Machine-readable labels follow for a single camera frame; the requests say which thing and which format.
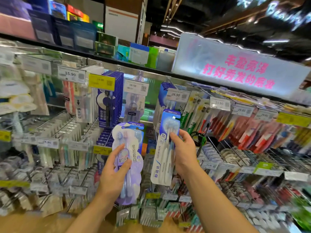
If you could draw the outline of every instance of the hand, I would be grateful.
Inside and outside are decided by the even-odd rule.
[[[97,204],[102,205],[105,214],[108,214],[112,210],[114,202],[117,200],[123,188],[125,175],[132,164],[132,161],[128,159],[120,167],[119,171],[115,172],[115,159],[123,149],[124,144],[121,144],[110,153],[100,176],[99,186],[94,199]]]
[[[181,129],[179,129],[179,135],[181,135],[184,141],[173,132],[169,134],[172,141],[175,143],[176,171],[183,179],[185,179],[192,168],[200,168],[200,166],[196,160],[195,144],[190,135]]]

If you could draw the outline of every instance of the ceiling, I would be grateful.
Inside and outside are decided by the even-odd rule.
[[[271,10],[272,1],[274,0],[148,0],[146,21],[152,23],[151,34],[165,38],[178,40],[181,31],[191,32],[260,50],[278,58],[304,61],[311,56],[311,14],[307,18],[311,11],[311,0],[278,0],[273,14],[267,16],[266,10],[267,7]],[[276,10],[296,19],[284,21],[280,19],[280,15],[273,17]],[[295,26],[293,22],[297,21],[298,15],[304,18],[300,19],[304,22],[292,31]],[[271,39],[289,41],[263,43]]]

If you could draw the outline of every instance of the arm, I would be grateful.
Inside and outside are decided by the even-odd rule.
[[[258,233],[242,213],[215,185],[196,160],[196,148],[190,135],[179,130],[182,141],[170,134],[176,145],[175,167],[185,180],[192,202],[205,232]]]
[[[106,215],[112,210],[114,202],[118,198],[125,175],[131,166],[131,160],[127,160],[118,172],[114,171],[114,161],[118,153],[124,148],[119,145],[109,155],[105,167],[100,176],[99,186],[93,201],[71,224],[66,233],[96,233]]]

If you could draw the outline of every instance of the store shelf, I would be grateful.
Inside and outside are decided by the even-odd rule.
[[[195,81],[195,82],[202,83],[202,84],[209,84],[209,85],[215,86],[215,87],[222,86],[220,84],[216,84],[216,83],[212,83],[212,82],[208,82],[208,81],[203,81],[203,80],[199,80],[199,79],[194,79],[194,78],[187,77],[184,75],[178,75],[178,74],[173,74],[170,72],[164,72],[164,71],[160,71],[160,70],[156,70],[156,69],[152,69],[152,68],[147,68],[147,67],[140,66],[137,64],[133,64],[133,63],[129,63],[129,62],[119,61],[119,60],[115,60],[112,58],[106,58],[106,57],[98,56],[95,54],[88,54],[85,52],[68,49],[68,48],[65,48],[62,46],[51,45],[51,44],[37,42],[37,41],[29,40],[29,39],[23,39],[20,37],[15,37],[15,36],[3,34],[3,33],[0,33],[0,38],[11,40],[11,41],[18,41],[18,42],[33,45],[33,46],[44,47],[44,48],[47,48],[50,50],[56,50],[56,51],[60,51],[60,52],[64,52],[64,53],[69,53],[72,55],[78,55],[78,56],[86,57],[86,58],[89,58],[89,59],[95,60],[95,61],[102,61],[103,66],[105,68],[108,68],[110,70],[114,70],[113,68],[115,68],[115,70],[119,69],[122,72],[124,72],[125,74],[135,74],[136,73],[137,75],[139,75],[139,71],[140,71],[140,73],[142,73],[142,74],[148,74],[148,75],[142,75],[143,77],[155,78],[155,79],[158,79],[160,81],[165,81],[167,76],[169,76],[169,77],[172,77],[178,81],[180,81],[180,80],[184,81],[184,83],[186,83],[186,81]],[[230,90],[237,91],[237,92],[247,93],[248,95],[252,95],[252,96],[257,96],[257,97],[263,97],[264,96],[265,98],[268,98],[268,99],[271,99],[274,101],[279,101],[279,102],[283,102],[283,103],[291,103],[293,105],[303,105],[303,104],[299,104],[296,102],[291,102],[291,101],[287,101],[287,100],[280,99],[277,97],[273,97],[273,96],[256,94],[256,93],[244,91],[244,90],[241,90],[238,88],[233,88],[233,87],[227,87],[227,88]]]

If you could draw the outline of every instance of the yellow price tag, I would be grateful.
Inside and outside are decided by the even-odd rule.
[[[311,117],[280,112],[278,117],[276,118],[276,121],[289,125],[308,127],[311,123]]]
[[[133,223],[133,224],[137,224],[137,220],[136,219],[124,219],[124,223]]]
[[[156,150],[155,149],[150,149],[150,153],[151,155],[155,155],[156,154]]]
[[[145,196],[145,199],[159,199],[161,196],[161,193],[147,193]]]
[[[178,223],[178,226],[179,227],[189,227],[189,226],[191,226],[191,223],[190,222],[180,222],[180,223]]]
[[[10,142],[11,132],[6,130],[0,130],[0,141]]]
[[[19,180],[0,180],[0,187],[7,187],[7,188],[11,188],[11,187],[25,187],[25,188],[29,188],[30,187],[30,183],[26,182],[26,181],[19,181]]]
[[[93,148],[94,154],[110,155],[111,152],[112,152],[112,148],[110,147],[94,145],[94,148]]]
[[[97,74],[89,74],[89,87],[114,91],[115,78]]]

